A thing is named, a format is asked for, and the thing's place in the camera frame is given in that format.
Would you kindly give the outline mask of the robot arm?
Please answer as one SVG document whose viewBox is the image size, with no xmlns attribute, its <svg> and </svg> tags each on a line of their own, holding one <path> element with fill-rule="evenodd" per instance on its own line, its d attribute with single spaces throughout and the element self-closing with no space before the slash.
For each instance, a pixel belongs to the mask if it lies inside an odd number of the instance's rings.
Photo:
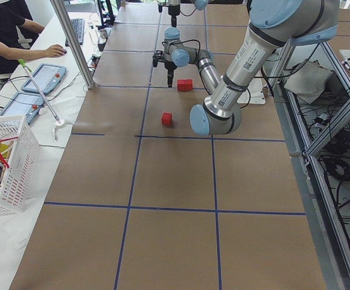
<svg viewBox="0 0 350 290">
<path fill-rule="evenodd" d="M 165 1 L 156 1 L 158 6 L 159 13 L 162 13 L 163 8 L 168 9 L 168 14 L 171 16 L 171 26 L 177 27 L 177 17 L 181 14 L 181 0 L 165 0 Z M 195 7 L 195 10 L 203 10 L 208 4 L 209 0 L 195 0 L 190 1 Z"/>
<path fill-rule="evenodd" d="M 164 33 L 164 49 L 153 55 L 168 71 L 172 85 L 174 70 L 195 65 L 208 96 L 192 107 L 189 122 L 198 135 L 224 135 L 238 129 L 241 108 L 238 99 L 277 48 L 319 44 L 336 35 L 338 1 L 252 1 L 244 42 L 222 77 L 218 76 L 209 51 L 186 47 L 178 28 Z"/>
</svg>

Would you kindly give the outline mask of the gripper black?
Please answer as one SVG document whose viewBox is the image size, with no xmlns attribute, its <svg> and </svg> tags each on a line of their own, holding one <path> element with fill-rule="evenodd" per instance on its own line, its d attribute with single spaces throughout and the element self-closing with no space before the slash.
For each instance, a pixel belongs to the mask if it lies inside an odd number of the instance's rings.
<svg viewBox="0 0 350 290">
<path fill-rule="evenodd" d="M 170 55 L 161 50 L 156 50 L 152 57 L 152 63 L 154 68 L 158 66 L 158 63 L 164 64 L 164 67 L 167 69 L 167 85 L 169 88 L 172 88 L 174 70 L 177 68 L 177 66 L 171 60 Z"/>
</svg>

